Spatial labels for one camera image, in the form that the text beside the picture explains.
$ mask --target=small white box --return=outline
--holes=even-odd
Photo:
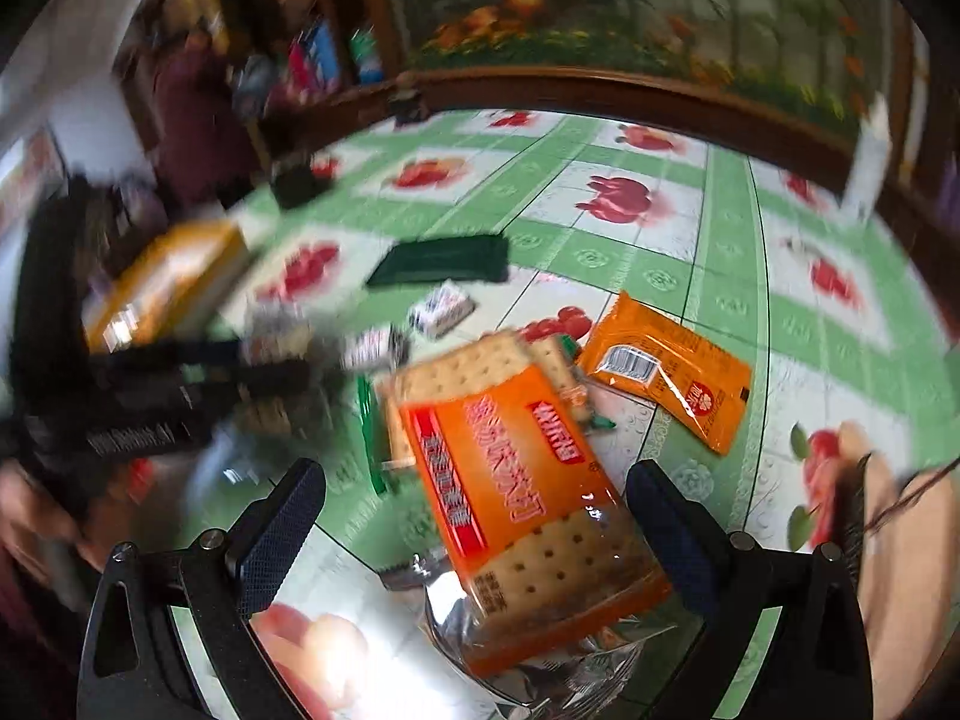
[[[445,281],[407,314],[410,326],[435,341],[445,336],[476,308],[476,303],[452,281]]]
[[[341,356],[345,370],[367,372],[378,368],[395,370],[407,356],[407,340],[400,329],[383,324],[347,338]]]

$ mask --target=barcode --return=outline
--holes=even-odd
[[[598,370],[608,370],[647,386],[653,381],[658,365],[656,357],[621,343],[607,350]]]

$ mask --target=silver foil bag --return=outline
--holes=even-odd
[[[508,720],[580,720],[597,714],[634,675],[643,643],[675,624],[656,613],[626,617],[563,649],[527,659],[486,680],[464,661],[477,610],[453,571],[425,588],[425,627],[433,645],[467,677],[496,698]]]

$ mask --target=bottle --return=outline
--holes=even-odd
[[[372,28],[367,26],[353,33],[353,37],[350,38],[350,53],[353,55],[353,63],[357,66],[361,84],[378,83],[383,80],[383,68],[376,51],[376,40],[373,38]]]
[[[310,55],[317,65],[317,76],[320,84],[325,86],[326,93],[339,91],[340,65],[337,62],[337,50],[333,45],[333,34],[325,20],[318,23],[314,30]]]
[[[878,94],[867,117],[860,120],[860,138],[840,202],[841,218],[849,223],[867,223],[883,190],[890,149],[887,101]]]

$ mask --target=orange cracker package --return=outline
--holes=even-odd
[[[467,595],[485,677],[648,610],[664,572],[512,332],[400,370],[392,394]]]
[[[627,293],[593,329],[577,364],[596,381],[661,404],[721,455],[750,397],[750,365]]]

